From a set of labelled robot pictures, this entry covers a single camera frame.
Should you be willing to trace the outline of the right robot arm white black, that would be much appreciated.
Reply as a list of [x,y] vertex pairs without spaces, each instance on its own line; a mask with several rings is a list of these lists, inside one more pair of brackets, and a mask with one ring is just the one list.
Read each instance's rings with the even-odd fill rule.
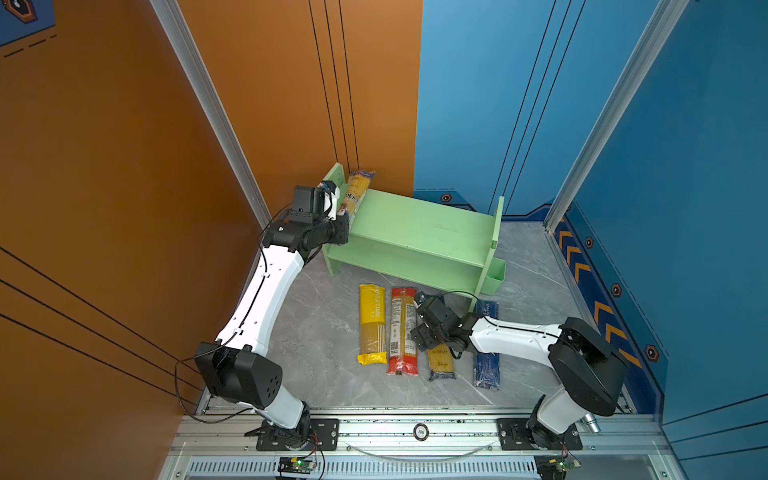
[[554,372],[558,388],[540,397],[524,427],[535,448],[559,449],[577,421],[615,414],[628,363],[584,320],[533,325],[471,312],[460,317],[438,295],[423,292],[416,294],[415,306],[421,323],[412,336],[421,351],[445,345],[454,356],[465,351],[508,355]]

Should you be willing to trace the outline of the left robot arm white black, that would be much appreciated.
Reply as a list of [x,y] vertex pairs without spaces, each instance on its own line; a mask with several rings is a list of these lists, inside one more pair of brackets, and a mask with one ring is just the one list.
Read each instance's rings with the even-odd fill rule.
[[283,386],[283,370],[267,358],[270,338],[287,293],[300,271],[326,244],[349,239],[349,216],[339,215],[339,186],[323,181],[297,187],[293,201],[259,240],[253,277],[225,327],[202,342],[192,360],[209,393],[244,403],[265,421],[260,432],[290,449],[310,439],[310,409]]

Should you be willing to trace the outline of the blue and yellow spaghetti bag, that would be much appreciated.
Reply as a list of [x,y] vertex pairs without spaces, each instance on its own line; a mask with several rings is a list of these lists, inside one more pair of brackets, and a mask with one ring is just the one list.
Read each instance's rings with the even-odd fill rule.
[[339,215],[353,219],[374,177],[375,171],[357,170],[350,174],[347,191],[338,210]]

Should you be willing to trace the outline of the red spaghetti bag white label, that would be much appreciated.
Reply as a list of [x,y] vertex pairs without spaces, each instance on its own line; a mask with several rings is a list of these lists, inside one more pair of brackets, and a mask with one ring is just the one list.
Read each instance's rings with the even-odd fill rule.
[[389,375],[418,375],[417,345],[411,334],[411,331],[417,327],[416,293],[417,291],[410,287],[392,289]]

